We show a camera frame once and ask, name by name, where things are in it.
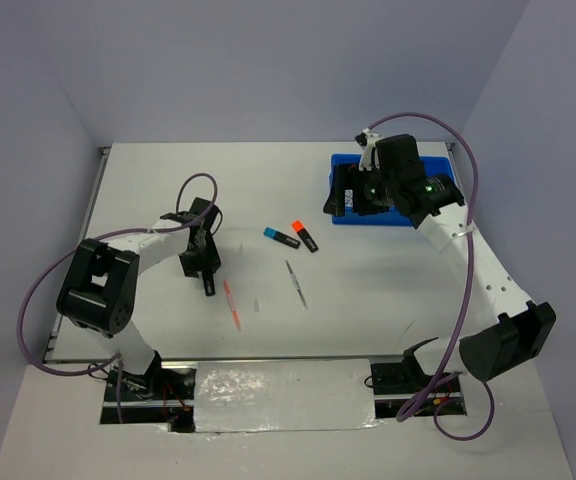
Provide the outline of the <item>orange cap black highlighter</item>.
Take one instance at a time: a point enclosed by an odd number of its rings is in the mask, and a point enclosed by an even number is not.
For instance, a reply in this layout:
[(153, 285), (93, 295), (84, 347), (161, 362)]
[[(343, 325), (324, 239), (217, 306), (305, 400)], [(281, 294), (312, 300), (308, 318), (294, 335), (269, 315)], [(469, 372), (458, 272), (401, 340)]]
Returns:
[(306, 248), (311, 253), (315, 253), (319, 250), (319, 247), (314, 241), (313, 237), (310, 235), (310, 233), (307, 231), (307, 229), (300, 221), (298, 220), (293, 221), (291, 226), (294, 232), (298, 235), (298, 237), (301, 239), (301, 241), (304, 243)]

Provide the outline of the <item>blue cap black highlighter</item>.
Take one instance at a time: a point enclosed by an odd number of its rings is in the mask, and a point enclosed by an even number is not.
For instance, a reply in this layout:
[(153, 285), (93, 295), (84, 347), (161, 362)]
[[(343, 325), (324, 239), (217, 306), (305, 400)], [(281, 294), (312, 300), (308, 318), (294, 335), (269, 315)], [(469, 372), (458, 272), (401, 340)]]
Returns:
[(299, 240), (270, 227), (266, 227), (264, 229), (263, 235), (266, 238), (269, 238), (273, 241), (276, 241), (278, 243), (281, 243), (282, 245), (291, 247), (293, 249), (298, 249), (301, 245), (301, 242)]

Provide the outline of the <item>purple clear highlighter pen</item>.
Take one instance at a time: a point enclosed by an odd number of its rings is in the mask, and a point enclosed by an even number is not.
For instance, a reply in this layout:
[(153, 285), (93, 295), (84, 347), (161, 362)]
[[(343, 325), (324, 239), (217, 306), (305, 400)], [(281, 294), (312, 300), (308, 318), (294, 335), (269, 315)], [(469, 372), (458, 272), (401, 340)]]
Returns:
[(294, 270), (293, 270), (293, 268), (292, 268), (292, 266), (288, 260), (285, 260), (285, 264), (286, 264), (287, 270), (289, 272), (292, 284), (293, 284), (293, 286), (297, 292), (297, 295), (298, 295), (304, 309), (308, 310), (308, 304), (307, 304), (307, 301), (306, 301), (305, 296), (303, 294), (300, 283), (297, 279), (297, 276), (296, 276), (296, 274), (295, 274), (295, 272), (294, 272)]

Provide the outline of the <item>blue round tape dispenser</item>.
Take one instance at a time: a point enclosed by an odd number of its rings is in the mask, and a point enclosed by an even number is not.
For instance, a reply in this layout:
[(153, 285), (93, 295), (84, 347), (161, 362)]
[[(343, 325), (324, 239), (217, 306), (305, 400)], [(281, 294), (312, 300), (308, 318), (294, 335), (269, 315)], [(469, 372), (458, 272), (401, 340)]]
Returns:
[(353, 198), (354, 198), (353, 190), (346, 189), (344, 191), (344, 206), (346, 210), (351, 210), (353, 208)]

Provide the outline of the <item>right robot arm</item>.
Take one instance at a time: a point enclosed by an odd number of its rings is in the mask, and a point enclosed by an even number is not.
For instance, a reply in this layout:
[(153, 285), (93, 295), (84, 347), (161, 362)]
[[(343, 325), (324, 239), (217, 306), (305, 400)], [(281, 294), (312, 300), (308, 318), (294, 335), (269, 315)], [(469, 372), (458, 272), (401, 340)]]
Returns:
[(511, 278), (477, 227), (453, 178), (432, 173), (409, 134), (356, 136), (359, 161), (332, 168), (324, 213), (341, 218), (394, 209), (437, 249), (457, 280), (470, 289), (458, 352), (465, 370), (480, 381), (536, 357), (556, 321), (553, 307), (537, 304)]

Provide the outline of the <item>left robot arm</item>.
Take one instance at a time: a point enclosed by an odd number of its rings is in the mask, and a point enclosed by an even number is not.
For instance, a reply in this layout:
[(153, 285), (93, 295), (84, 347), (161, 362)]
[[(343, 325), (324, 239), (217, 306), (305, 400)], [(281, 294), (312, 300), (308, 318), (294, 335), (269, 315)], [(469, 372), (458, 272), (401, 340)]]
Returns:
[(214, 203), (197, 197), (188, 211), (162, 215), (151, 230), (111, 242), (85, 239), (75, 251), (57, 310), (75, 326), (99, 334), (102, 345), (120, 356), (117, 378), (140, 398), (157, 396), (170, 372), (132, 321), (138, 277), (176, 257), (184, 276), (201, 280), (204, 294), (214, 296), (221, 259), (212, 230), (222, 220)]

